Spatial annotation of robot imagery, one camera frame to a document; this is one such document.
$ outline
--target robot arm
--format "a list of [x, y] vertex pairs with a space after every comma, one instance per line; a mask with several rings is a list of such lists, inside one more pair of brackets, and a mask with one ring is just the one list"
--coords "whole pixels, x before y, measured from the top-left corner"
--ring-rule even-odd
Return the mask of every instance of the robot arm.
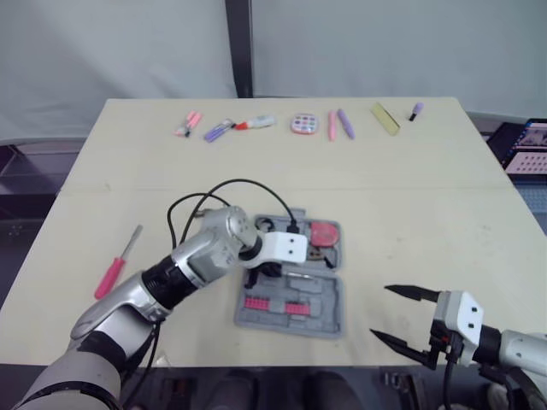
[[429, 351], [418, 351], [407, 343], [381, 331], [371, 332], [391, 349], [431, 369], [438, 355], [463, 366], [480, 364], [480, 374], [506, 384], [512, 378], [524, 392], [529, 408], [547, 408], [547, 401], [523, 372], [547, 376], [547, 335], [526, 335], [503, 331], [483, 324], [484, 309], [465, 291], [434, 291], [411, 285], [386, 286], [400, 296], [416, 301], [436, 302], [430, 330]]
[[196, 236], [82, 314], [66, 353], [38, 376], [15, 408], [120, 409], [121, 373], [176, 305], [237, 267], [302, 263], [307, 245], [304, 235], [259, 232], [241, 208], [207, 211]]

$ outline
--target white curtain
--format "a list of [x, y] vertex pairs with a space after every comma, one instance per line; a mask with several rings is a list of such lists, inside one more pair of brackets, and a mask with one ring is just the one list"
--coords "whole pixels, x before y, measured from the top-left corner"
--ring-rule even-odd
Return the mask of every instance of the white curtain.
[[253, 0], [255, 93], [547, 116], [546, 0]]
[[223, 1], [0, 2], [0, 144], [85, 138], [110, 97], [235, 96]]

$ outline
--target screwdriver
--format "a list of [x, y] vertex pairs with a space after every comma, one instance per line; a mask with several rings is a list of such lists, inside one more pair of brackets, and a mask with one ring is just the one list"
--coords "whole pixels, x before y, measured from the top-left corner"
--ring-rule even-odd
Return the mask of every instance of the screwdriver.
[[118, 276], [120, 276], [121, 268], [126, 264], [127, 255], [137, 241], [138, 235], [140, 235], [140, 232], [142, 230], [143, 226], [137, 225], [137, 227], [135, 228], [135, 232], [131, 235], [131, 239], [129, 239], [129, 243], [127, 244], [124, 251], [121, 253], [121, 256], [119, 258], [114, 258], [112, 265], [110, 265], [109, 269], [103, 276], [103, 280], [101, 280], [101, 283], [98, 285], [97, 290], [95, 290], [95, 299], [104, 298], [112, 290], [114, 284], [116, 283], [116, 280], [118, 279]]

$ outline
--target purple marker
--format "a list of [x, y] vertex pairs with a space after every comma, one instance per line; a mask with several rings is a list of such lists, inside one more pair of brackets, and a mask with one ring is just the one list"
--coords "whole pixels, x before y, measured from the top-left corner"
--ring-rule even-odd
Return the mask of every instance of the purple marker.
[[203, 136], [203, 139], [205, 139], [205, 141], [207, 141], [208, 143], [212, 143], [218, 137], [224, 134], [226, 131], [228, 131], [231, 128], [234, 128], [235, 126], [236, 125], [232, 120], [229, 120], [229, 119], [223, 120], [218, 126], [213, 128], [211, 131], [207, 132]]
[[356, 134], [353, 132], [353, 127], [351, 126], [350, 120], [345, 112], [342, 109], [339, 109], [337, 111], [337, 115], [342, 123], [345, 133], [348, 134], [348, 137], [350, 137], [350, 139], [356, 139]]
[[416, 118], [416, 115], [418, 115], [421, 111], [421, 109], [424, 108], [423, 102], [418, 102], [414, 108], [412, 108], [412, 115], [410, 115], [409, 121], [414, 121], [414, 118]]

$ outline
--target pink tool handle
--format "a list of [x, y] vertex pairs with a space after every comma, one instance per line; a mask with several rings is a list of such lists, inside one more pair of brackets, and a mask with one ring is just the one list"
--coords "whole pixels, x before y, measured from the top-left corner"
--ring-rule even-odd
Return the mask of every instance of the pink tool handle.
[[110, 265], [108, 271], [103, 276], [103, 280], [98, 285], [97, 290], [95, 290], [95, 299], [103, 299], [112, 288], [120, 276], [121, 268], [126, 264], [126, 262], [121, 258], [115, 258]]
[[336, 139], [336, 112], [328, 112], [328, 139], [334, 141]]
[[190, 122], [188, 123], [188, 126], [190, 128], [193, 128], [197, 125], [197, 123], [202, 119], [202, 115], [199, 113], [195, 113]]

